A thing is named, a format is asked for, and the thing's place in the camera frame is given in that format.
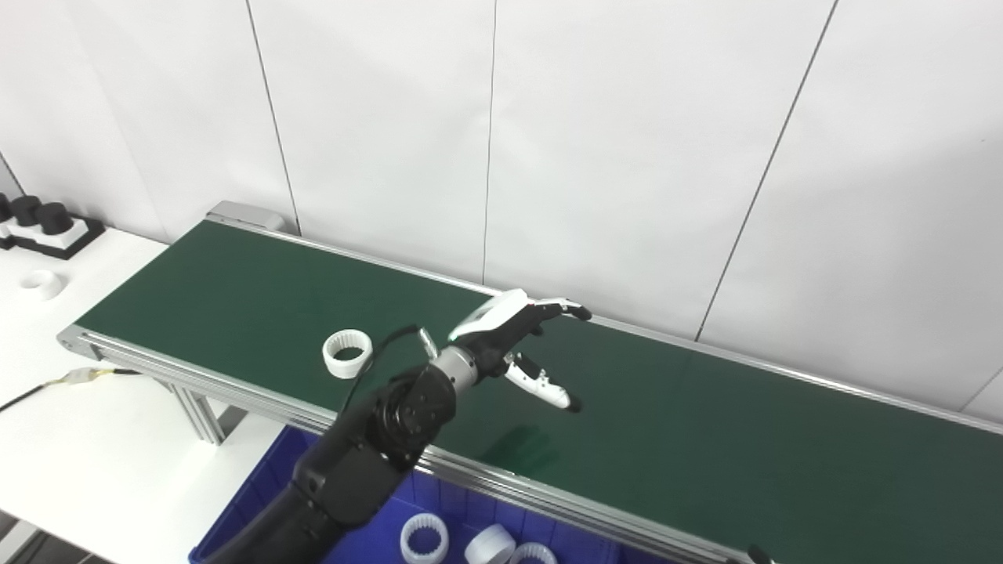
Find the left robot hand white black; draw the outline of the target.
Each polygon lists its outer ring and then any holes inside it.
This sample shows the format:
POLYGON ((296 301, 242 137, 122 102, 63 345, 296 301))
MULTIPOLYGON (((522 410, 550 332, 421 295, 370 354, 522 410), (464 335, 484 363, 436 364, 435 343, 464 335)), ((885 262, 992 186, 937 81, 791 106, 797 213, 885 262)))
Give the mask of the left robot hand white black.
POLYGON ((479 376, 501 376, 523 392, 570 413, 580 413, 581 401, 547 375, 537 362, 515 347, 529 335, 539 336, 542 324, 559 316, 592 319, 584 305, 566 298, 530 298, 516 288, 481 304, 449 333, 447 342, 472 357, 479 376))

